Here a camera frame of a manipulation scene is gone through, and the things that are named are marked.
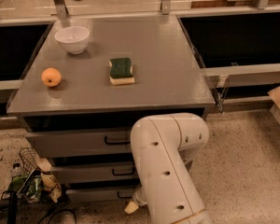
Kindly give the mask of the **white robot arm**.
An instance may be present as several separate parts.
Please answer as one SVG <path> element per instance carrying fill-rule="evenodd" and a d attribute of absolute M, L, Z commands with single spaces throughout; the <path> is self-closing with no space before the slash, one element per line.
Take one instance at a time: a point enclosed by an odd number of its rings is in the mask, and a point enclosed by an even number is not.
<path fill-rule="evenodd" d="M 131 150 L 141 186 L 125 212 L 145 205 L 153 224 L 213 224 L 186 168 L 208 139 L 205 121 L 194 114 L 138 120 L 131 130 Z"/>

